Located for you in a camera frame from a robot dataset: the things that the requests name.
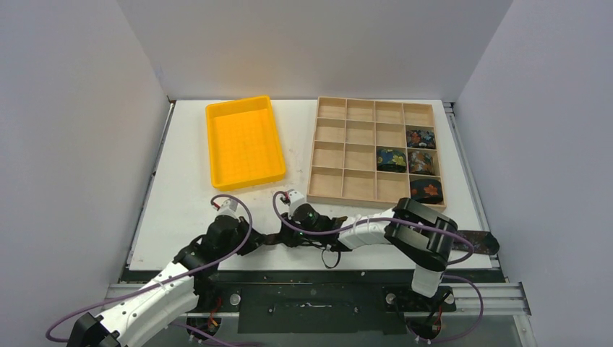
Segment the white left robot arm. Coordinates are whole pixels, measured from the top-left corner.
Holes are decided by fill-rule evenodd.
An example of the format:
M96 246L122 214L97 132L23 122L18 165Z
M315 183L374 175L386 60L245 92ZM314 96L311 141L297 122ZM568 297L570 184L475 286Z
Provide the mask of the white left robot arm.
M211 276L218 261L226 255L249 254L264 241L245 218L216 217L206 234L180 249L136 296L97 316L86 313L77 319L68 346L142 346L184 313L217 311L223 295Z

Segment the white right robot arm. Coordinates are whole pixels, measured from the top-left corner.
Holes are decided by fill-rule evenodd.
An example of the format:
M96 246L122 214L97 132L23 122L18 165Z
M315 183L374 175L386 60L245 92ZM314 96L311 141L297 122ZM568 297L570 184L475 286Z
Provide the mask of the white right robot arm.
M381 213L347 218L319 214L295 191L282 192L280 201L288 206L282 226L329 244L334 252L380 244L396 247L415 264L408 299L419 310L437 301L453 245L466 242L453 220L407 197Z

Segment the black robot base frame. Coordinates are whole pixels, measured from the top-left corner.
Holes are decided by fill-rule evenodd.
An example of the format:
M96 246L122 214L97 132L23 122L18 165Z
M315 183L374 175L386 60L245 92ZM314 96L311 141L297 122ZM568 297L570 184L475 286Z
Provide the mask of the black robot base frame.
M406 320L517 316L531 310L519 283L498 270L452 270L432 298L411 290L410 270L222 270L189 318L237 319L254 333L401 334Z

